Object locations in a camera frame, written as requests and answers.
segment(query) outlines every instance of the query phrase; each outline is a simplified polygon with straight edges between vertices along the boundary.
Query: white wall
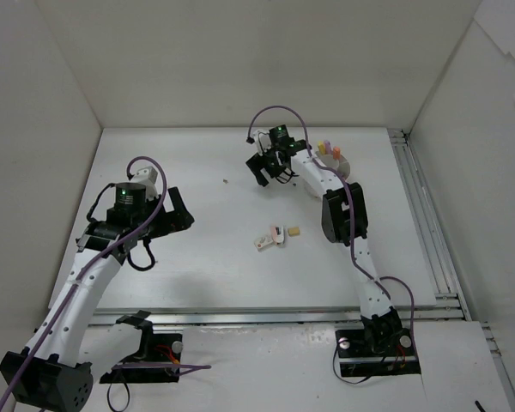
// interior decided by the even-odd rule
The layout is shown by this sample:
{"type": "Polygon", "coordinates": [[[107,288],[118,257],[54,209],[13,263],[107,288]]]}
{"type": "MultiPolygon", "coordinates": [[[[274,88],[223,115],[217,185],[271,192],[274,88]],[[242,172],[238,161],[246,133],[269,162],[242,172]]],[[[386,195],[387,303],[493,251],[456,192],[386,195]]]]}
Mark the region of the white wall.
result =
{"type": "Polygon", "coordinates": [[[515,58],[473,23],[410,140],[474,319],[492,325],[515,386],[514,94],[515,58]]]}
{"type": "Polygon", "coordinates": [[[287,104],[315,126],[407,128],[479,2],[37,3],[104,127],[244,126],[287,104]]]}
{"type": "Polygon", "coordinates": [[[33,1],[0,0],[0,361],[45,314],[99,136],[33,1]]]}

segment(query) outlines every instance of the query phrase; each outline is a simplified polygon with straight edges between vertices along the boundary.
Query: small brown object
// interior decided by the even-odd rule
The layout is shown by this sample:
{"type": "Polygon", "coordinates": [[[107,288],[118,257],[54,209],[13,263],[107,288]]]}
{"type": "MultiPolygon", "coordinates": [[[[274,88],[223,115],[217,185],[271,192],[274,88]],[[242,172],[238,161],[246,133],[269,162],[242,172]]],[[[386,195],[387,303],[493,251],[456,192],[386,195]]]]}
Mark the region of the small brown object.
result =
{"type": "Polygon", "coordinates": [[[300,236],[300,228],[299,227],[289,227],[288,228],[288,236],[300,236]]]}

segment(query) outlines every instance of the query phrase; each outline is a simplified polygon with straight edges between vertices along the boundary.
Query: small object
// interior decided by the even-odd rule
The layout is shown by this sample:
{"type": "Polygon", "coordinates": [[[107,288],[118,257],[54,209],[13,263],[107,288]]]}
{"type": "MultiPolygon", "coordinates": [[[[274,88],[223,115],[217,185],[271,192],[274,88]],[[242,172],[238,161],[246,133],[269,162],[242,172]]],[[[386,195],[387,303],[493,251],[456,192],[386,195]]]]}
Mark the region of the small object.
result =
{"type": "Polygon", "coordinates": [[[289,227],[288,228],[288,236],[300,236],[300,228],[299,227],[289,227]]]}
{"type": "Polygon", "coordinates": [[[341,337],[339,341],[337,341],[337,346],[340,347],[340,349],[347,350],[351,347],[351,342],[347,337],[341,337]]]}
{"type": "Polygon", "coordinates": [[[256,240],[254,240],[254,245],[257,247],[259,251],[262,251],[264,248],[266,248],[269,245],[273,245],[275,241],[271,237],[270,234],[265,234],[264,236],[258,237],[256,240]]]}
{"type": "Polygon", "coordinates": [[[332,151],[332,155],[334,156],[335,161],[339,161],[342,157],[342,150],[335,146],[334,150],[332,151]]]}
{"type": "Polygon", "coordinates": [[[477,407],[477,409],[479,409],[481,412],[487,412],[486,410],[484,410],[484,408],[482,407],[481,403],[479,401],[475,401],[475,406],[477,407]]]}
{"type": "Polygon", "coordinates": [[[271,238],[277,245],[284,243],[284,226],[271,226],[271,238]]]}
{"type": "Polygon", "coordinates": [[[318,142],[318,151],[322,156],[326,155],[326,147],[324,146],[324,142],[322,140],[318,142]]]}
{"type": "Polygon", "coordinates": [[[332,145],[330,144],[329,140],[324,141],[324,148],[326,149],[326,154],[331,155],[332,154],[332,145]]]}
{"type": "Polygon", "coordinates": [[[410,348],[412,346],[412,339],[410,339],[406,335],[402,335],[401,338],[399,339],[399,342],[401,343],[401,346],[403,348],[410,348]]]}
{"type": "Polygon", "coordinates": [[[183,350],[183,343],[181,341],[175,341],[172,343],[172,352],[175,354],[180,354],[183,350]]]}

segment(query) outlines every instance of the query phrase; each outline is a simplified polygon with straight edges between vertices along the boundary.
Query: screw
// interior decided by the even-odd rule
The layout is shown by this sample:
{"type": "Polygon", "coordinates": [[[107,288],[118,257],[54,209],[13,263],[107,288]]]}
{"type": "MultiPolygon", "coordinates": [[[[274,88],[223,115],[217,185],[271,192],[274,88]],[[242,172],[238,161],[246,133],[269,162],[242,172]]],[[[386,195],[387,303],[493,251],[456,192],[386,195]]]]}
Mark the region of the screw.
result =
{"type": "Polygon", "coordinates": [[[182,350],[183,350],[182,342],[175,341],[174,343],[172,343],[172,352],[174,352],[175,354],[180,354],[182,350]]]}
{"type": "Polygon", "coordinates": [[[399,342],[401,343],[401,346],[403,348],[410,348],[412,346],[412,339],[410,339],[410,337],[406,335],[402,335],[399,339],[399,342]]]}
{"type": "Polygon", "coordinates": [[[340,337],[339,341],[337,341],[337,346],[340,349],[347,350],[351,346],[351,342],[347,337],[340,337]]]}

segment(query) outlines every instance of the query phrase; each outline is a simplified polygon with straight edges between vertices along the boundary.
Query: metal frame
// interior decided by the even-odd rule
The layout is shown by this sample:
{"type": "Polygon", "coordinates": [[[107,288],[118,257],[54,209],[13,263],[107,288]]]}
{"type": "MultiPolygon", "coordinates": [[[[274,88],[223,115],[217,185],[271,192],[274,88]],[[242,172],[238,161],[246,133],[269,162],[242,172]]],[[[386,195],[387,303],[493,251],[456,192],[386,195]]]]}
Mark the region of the metal frame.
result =
{"type": "MultiPolygon", "coordinates": [[[[391,146],[397,161],[399,172],[403,181],[404,190],[409,200],[409,207],[414,218],[418,237],[424,256],[430,267],[431,283],[435,289],[437,305],[429,308],[417,307],[416,320],[470,320],[470,312],[456,277],[450,253],[446,247],[443,234],[440,230],[437,216],[429,200],[427,187],[421,179],[421,169],[412,155],[406,137],[392,136],[391,146]]],[[[349,322],[359,324],[361,315],[355,307],[326,307],[326,308],[253,308],[237,311],[214,312],[186,312],[166,311],[164,309],[149,308],[153,313],[149,320],[157,329],[183,327],[184,325],[255,325],[255,324],[301,324],[301,323],[337,323],[349,322]]],[[[122,315],[133,311],[104,311],[94,314],[90,325],[114,324],[122,315]]],[[[409,311],[399,311],[403,320],[409,319],[409,311]]]]}

